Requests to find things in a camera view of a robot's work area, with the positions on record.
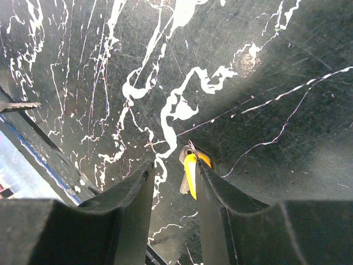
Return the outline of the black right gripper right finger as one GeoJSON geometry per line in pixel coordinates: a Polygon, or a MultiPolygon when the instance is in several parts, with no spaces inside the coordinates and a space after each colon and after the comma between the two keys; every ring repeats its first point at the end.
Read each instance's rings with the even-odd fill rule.
{"type": "Polygon", "coordinates": [[[352,202],[265,204],[196,163],[204,264],[351,264],[352,202]]]}

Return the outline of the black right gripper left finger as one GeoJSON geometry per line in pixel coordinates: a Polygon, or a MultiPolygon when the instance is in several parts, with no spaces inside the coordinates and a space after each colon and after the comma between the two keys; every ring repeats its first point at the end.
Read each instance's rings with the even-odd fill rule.
{"type": "Polygon", "coordinates": [[[1,201],[2,264],[144,264],[154,164],[79,206],[54,199],[1,201]]]}

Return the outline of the metal key ring disc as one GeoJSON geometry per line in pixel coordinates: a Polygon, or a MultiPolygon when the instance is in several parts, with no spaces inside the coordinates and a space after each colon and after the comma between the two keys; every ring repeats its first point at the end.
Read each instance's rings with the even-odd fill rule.
{"type": "Polygon", "coordinates": [[[1,100],[0,112],[19,112],[22,110],[32,109],[40,107],[41,103],[39,102],[6,102],[1,100]]]}

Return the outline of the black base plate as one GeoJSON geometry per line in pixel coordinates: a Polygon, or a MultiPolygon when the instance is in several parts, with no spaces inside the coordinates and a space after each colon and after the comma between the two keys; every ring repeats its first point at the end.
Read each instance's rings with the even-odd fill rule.
{"type": "Polygon", "coordinates": [[[72,206],[101,193],[24,110],[1,113],[1,191],[72,206]]]}

